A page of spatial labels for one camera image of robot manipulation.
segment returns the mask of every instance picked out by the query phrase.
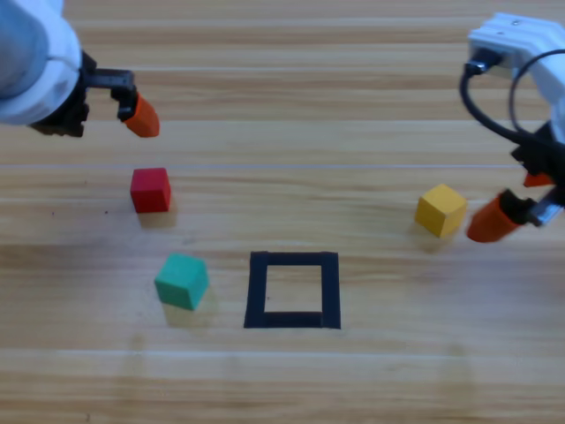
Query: wood grain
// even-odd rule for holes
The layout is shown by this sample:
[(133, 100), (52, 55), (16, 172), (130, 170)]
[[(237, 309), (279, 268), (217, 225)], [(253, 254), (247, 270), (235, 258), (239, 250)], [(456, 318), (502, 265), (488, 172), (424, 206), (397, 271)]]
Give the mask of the wood grain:
[[(2, 128), (0, 422), (561, 424), (565, 227), (495, 246), (413, 223), (439, 183), (475, 210), (521, 195), (512, 148), (469, 120), (467, 32), (557, 0), (68, 0), (102, 66), (162, 118), (136, 139), (105, 93), (83, 139)], [(505, 118), (507, 81), (473, 94)], [(547, 109), (529, 81), (520, 117)], [(137, 216), (132, 170), (172, 210)], [(342, 330), (243, 329), (251, 251), (340, 254)], [(204, 258), (198, 311), (164, 307), (171, 252)], [(320, 307), (316, 269), (269, 271), (268, 308)]]

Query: wooden block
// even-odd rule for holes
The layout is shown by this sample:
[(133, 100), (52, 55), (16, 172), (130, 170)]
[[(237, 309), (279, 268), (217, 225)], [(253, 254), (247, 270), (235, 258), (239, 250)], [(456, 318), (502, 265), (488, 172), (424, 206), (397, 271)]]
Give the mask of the wooden block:
[(467, 200), (440, 184), (420, 197), (415, 220), (437, 237), (445, 237), (461, 225), (466, 210)]
[(183, 254), (172, 254), (155, 278), (162, 303), (194, 310), (208, 287), (206, 263)]
[(170, 205), (170, 183), (167, 170), (148, 168), (135, 170), (130, 189), (138, 214), (167, 212)]

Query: black cable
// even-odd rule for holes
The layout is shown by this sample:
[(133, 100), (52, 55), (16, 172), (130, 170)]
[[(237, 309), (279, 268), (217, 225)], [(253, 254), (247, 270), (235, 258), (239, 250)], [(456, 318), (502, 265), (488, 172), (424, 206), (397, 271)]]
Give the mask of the black cable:
[(461, 82), (459, 83), (459, 94), (461, 95), (461, 99), (465, 108), (475, 119), (477, 119), (477, 121), (480, 122), (480, 124), (482, 124), (493, 133), (497, 133), (501, 137), (504, 137), (505, 139), (508, 139), (513, 143), (523, 145), (524, 136), (521, 133), (512, 131), (493, 121), (488, 115), (486, 115), (481, 109), (479, 109), (471, 99), (471, 96), (469, 95), (469, 82), (474, 75), (475, 74), (468, 71), (464, 72), (463, 76), (461, 77)]
[(565, 49), (556, 49), (550, 50), (546, 53), (542, 53), (541, 55), (535, 56), (534, 58), (530, 59), (520, 70), (518, 74), (512, 81), (512, 86), (510, 87), (510, 94), (508, 96), (508, 113), (510, 115), (510, 120), (512, 121), (512, 125), (516, 130), (521, 133), (523, 136), (528, 137), (529, 139), (536, 141), (537, 143), (541, 143), (544, 145), (548, 144), (547, 140), (543, 140), (540, 137), (537, 137), (532, 132), (527, 131), (523, 128), (519, 123), (518, 119), (516, 118), (516, 89), (518, 87), (518, 83), (522, 79), (522, 77), (530, 70), (532, 66), (534, 66), (538, 61), (545, 57), (555, 56), (555, 55), (563, 55), (565, 54)]

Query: square frame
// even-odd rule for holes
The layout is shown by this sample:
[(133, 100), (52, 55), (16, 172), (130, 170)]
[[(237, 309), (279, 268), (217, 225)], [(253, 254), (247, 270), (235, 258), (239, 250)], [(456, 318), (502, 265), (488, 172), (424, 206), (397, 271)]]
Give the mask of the square frame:
[[(267, 267), (321, 267), (321, 312), (265, 312)], [(252, 252), (244, 328), (340, 329), (339, 258), (337, 253)]]

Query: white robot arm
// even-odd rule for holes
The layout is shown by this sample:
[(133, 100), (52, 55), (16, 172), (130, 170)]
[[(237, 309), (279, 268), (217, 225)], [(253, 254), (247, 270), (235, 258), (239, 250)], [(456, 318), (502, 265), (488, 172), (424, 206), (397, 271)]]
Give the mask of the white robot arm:
[(159, 119), (132, 72), (98, 69), (63, 18), (63, 6), (63, 0), (0, 1), (0, 123), (80, 137), (87, 90), (109, 88), (130, 130), (158, 135)]
[[(471, 56), (480, 49), (501, 55), (491, 74), (513, 79), (534, 57), (565, 49), (565, 28), (556, 22), (497, 13), (469, 34)], [(530, 69), (538, 91), (551, 105), (551, 129), (556, 141), (565, 143), (565, 56), (539, 60)]]
[[(540, 201), (500, 193), (471, 220), (467, 235), (478, 242), (502, 239), (522, 225), (542, 226), (565, 207), (565, 29), (540, 19), (497, 13), (469, 34), (471, 59), (465, 64), (463, 104), (482, 125), (516, 143), (512, 155), (527, 170), (525, 186), (555, 185)], [(514, 130), (484, 114), (469, 95), (471, 78), (491, 73), (512, 79), (508, 111)], [(551, 105), (551, 119), (537, 132), (520, 126), (514, 112), (518, 81), (527, 73)]]

